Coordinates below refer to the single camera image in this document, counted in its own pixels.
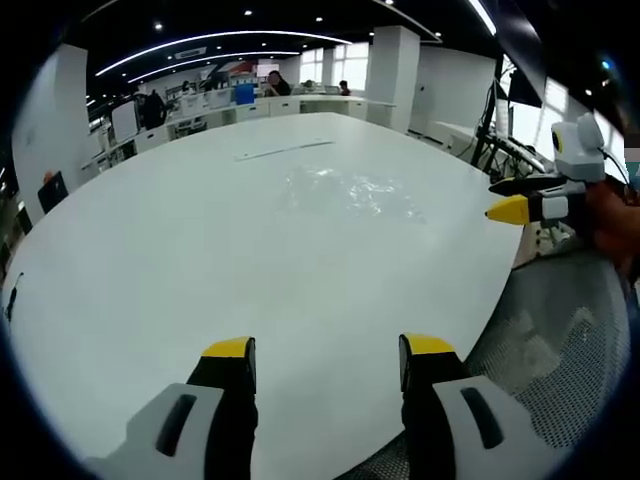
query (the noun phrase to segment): white table surface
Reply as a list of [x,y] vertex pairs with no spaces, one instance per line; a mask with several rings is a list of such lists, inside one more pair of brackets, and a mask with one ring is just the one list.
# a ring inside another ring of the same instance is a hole
[[[334,143],[290,149],[313,142]],[[356,201],[354,185],[382,191]],[[333,478],[402,431],[400,333],[465,358],[482,332],[521,234],[485,218],[487,186],[440,150],[331,113],[165,144],[22,242],[3,289],[6,305],[24,272],[19,363],[72,451],[106,456],[208,345],[252,335],[254,478]]]

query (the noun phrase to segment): white pillar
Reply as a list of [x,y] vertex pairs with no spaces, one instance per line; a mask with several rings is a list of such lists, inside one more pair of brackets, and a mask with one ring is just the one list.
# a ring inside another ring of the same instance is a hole
[[367,97],[396,105],[391,128],[406,133],[415,94],[420,36],[401,26],[374,29],[369,53]]
[[335,48],[325,48],[322,53],[322,84],[331,85],[333,82],[333,58]]
[[87,51],[61,45],[38,72],[18,114],[13,161],[34,225],[44,216],[38,190],[48,171],[62,172],[70,194],[81,184],[80,165],[88,159],[86,79]]

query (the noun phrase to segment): ceiling light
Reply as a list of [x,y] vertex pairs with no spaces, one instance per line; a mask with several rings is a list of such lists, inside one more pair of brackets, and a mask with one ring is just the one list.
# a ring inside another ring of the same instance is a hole
[[491,33],[491,35],[495,35],[496,32],[497,32],[496,26],[493,23],[493,21],[491,20],[491,17],[487,13],[487,11],[484,9],[482,4],[480,3],[480,0],[468,0],[468,2],[471,4],[473,9],[476,11],[478,16],[482,19],[482,21],[484,22],[485,26],[487,27],[487,29]]
[[145,73],[144,75],[140,75],[137,78],[133,78],[133,79],[129,80],[128,83],[137,82],[138,80],[140,80],[142,78],[146,78],[146,77],[149,77],[151,75],[155,75],[156,73],[164,72],[166,70],[171,70],[171,69],[176,68],[176,67],[182,67],[183,65],[190,65],[190,64],[196,63],[196,62],[203,62],[205,60],[216,60],[218,58],[237,57],[238,55],[242,55],[242,56],[246,57],[248,55],[271,55],[271,54],[272,55],[300,55],[300,52],[281,52],[281,51],[272,51],[271,52],[271,51],[269,51],[269,52],[225,53],[223,55],[214,55],[212,57],[198,58],[197,60],[189,60],[187,62],[176,63],[175,65],[170,65],[168,67],[159,68],[158,70],[154,70],[153,72]]
[[342,43],[344,45],[351,45],[353,42],[349,42],[348,40],[342,40],[341,38],[335,37],[327,37],[326,35],[316,35],[315,33],[302,33],[302,32],[289,32],[286,30],[240,30],[237,32],[222,32],[222,33],[209,33],[206,35],[198,35],[197,37],[189,37],[183,38],[181,40],[175,40],[169,43],[163,43],[162,45],[156,45],[155,47],[148,48],[146,50],[142,50],[138,53],[134,53],[122,60],[118,60],[116,63],[112,63],[111,65],[103,68],[98,73],[96,73],[96,77],[99,77],[103,73],[108,72],[120,65],[130,62],[134,58],[141,57],[142,55],[146,55],[147,53],[155,52],[156,50],[161,50],[163,48],[172,47],[174,45],[179,45],[181,43],[192,42],[196,40],[204,40],[207,38],[215,38],[215,37],[229,37],[233,35],[289,35],[292,37],[305,37],[305,38],[316,38],[318,40],[328,40],[331,42]]

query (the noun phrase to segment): led strip light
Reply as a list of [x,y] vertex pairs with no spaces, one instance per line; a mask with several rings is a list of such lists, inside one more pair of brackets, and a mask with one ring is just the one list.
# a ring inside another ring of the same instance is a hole
[[149,77],[151,75],[155,75],[156,73],[164,72],[165,70],[171,70],[172,68],[182,67],[183,65],[190,65],[192,63],[203,62],[205,60],[216,60],[218,58],[229,58],[229,57],[244,57],[248,55],[300,55],[300,53],[272,51],[272,52],[240,52],[240,53],[226,53],[224,55],[214,55],[213,57],[198,58],[197,60],[189,60],[188,62],[176,63],[175,65],[159,68],[158,70],[154,70],[153,72],[145,73],[144,75],[140,75],[139,77],[133,78],[129,80],[127,83],[137,82],[138,80],[142,80],[143,78]]
[[199,35],[197,37],[189,37],[183,38],[181,40],[175,40],[169,43],[163,43],[162,45],[156,45],[155,47],[148,48],[146,50],[142,50],[141,52],[134,53],[133,55],[128,56],[127,58],[123,58],[122,60],[117,61],[116,63],[112,63],[108,67],[103,68],[98,73],[96,73],[96,77],[99,77],[103,73],[108,72],[120,65],[123,65],[131,60],[141,57],[142,55],[146,55],[147,53],[155,52],[157,50],[161,50],[163,48],[172,47],[174,45],[179,45],[181,43],[193,42],[196,40],[204,40],[207,38],[216,38],[216,37],[229,37],[233,35],[290,35],[294,37],[305,37],[305,38],[316,38],[318,40],[329,40],[331,42],[342,43],[345,45],[351,45],[353,42],[349,42],[347,40],[342,40],[340,38],[335,37],[327,37],[325,35],[316,35],[314,33],[301,33],[301,32],[288,32],[284,30],[240,30],[237,32],[221,32],[221,33],[209,33],[207,35]]

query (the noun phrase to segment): white oval table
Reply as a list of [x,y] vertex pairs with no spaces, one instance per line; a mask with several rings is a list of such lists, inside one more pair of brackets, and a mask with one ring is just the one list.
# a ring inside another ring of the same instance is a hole
[[255,479],[327,479],[402,430],[398,335],[465,358],[521,230],[469,165],[335,114],[209,130],[109,170],[20,246],[10,335],[79,457],[185,382],[215,341],[256,337]]

